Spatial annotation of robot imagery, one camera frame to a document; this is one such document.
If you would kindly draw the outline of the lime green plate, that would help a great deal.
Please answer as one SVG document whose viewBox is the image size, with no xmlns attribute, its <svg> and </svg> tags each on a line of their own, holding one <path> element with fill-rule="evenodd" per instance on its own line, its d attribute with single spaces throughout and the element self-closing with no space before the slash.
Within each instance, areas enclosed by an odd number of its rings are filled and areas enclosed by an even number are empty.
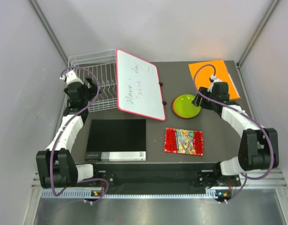
<svg viewBox="0 0 288 225">
<path fill-rule="evenodd" d="M 195 96 L 191 94 L 183 94 L 176 97 L 175 107 L 191 107 L 194 106 L 192 101 L 194 100 Z"/>
</svg>

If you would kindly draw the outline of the orange plate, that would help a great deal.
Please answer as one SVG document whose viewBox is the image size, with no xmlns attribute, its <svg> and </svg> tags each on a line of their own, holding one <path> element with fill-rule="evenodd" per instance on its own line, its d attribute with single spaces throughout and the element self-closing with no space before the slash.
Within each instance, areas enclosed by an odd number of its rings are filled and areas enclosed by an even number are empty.
<svg viewBox="0 0 288 225">
<path fill-rule="evenodd" d="M 172 101 L 172 111 L 173 111 L 173 113 L 176 115 L 176 116 L 178 116 L 179 117 L 179 114 L 177 113 L 177 111 L 175 110 L 175 107 L 174 107 L 174 105 L 175 105 L 175 101 L 176 101 L 176 99 L 174 99 L 173 101 Z"/>
</svg>

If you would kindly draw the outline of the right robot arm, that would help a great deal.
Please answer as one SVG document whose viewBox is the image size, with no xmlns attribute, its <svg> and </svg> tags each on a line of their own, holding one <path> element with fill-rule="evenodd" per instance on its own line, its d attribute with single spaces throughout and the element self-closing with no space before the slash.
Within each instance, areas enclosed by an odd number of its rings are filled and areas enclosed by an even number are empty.
<svg viewBox="0 0 288 225">
<path fill-rule="evenodd" d="M 212 178 L 217 185 L 225 185 L 233 175 L 258 169 L 271 171 L 279 165 L 277 131 L 261 126 L 231 101 L 226 82 L 198 88 L 192 104 L 217 113 L 241 137 L 238 155 L 215 165 Z"/>
</svg>

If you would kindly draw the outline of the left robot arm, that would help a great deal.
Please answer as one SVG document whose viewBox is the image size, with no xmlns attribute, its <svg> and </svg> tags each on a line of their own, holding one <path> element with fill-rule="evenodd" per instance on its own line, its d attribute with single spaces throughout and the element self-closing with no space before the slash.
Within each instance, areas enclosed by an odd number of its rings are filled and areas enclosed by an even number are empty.
<svg viewBox="0 0 288 225">
<path fill-rule="evenodd" d="M 85 180 L 90 186 L 100 182 L 100 174 L 91 164 L 76 165 L 71 150 L 89 114 L 88 102 L 100 92 L 97 84 L 87 78 L 85 84 L 71 70 L 61 77 L 66 82 L 67 107 L 61 126 L 46 150 L 36 155 L 39 180 L 42 188 L 70 188 Z"/>
</svg>

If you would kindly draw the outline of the red floral plate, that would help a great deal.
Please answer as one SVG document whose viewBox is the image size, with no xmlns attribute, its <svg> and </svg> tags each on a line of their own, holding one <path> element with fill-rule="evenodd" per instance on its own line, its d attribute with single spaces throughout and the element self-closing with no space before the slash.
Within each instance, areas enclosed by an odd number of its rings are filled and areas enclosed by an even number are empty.
<svg viewBox="0 0 288 225">
<path fill-rule="evenodd" d="M 191 107 L 175 107 L 175 110 L 177 111 L 177 113 L 179 114 L 179 118 L 182 119 L 191 119 L 195 116 L 197 116 L 200 111 L 201 108 L 200 107 L 196 107 L 196 106 L 191 106 Z"/>
</svg>

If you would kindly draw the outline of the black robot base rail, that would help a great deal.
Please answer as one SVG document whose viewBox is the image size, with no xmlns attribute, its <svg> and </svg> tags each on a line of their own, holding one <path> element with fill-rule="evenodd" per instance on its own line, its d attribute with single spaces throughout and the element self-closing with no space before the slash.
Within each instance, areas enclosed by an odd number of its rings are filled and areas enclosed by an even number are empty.
<svg viewBox="0 0 288 225">
<path fill-rule="evenodd" d="M 239 176 L 216 180 L 213 163 L 121 163 L 94 165 L 108 181 L 108 194 L 202 194 L 207 188 L 237 188 Z"/>
</svg>

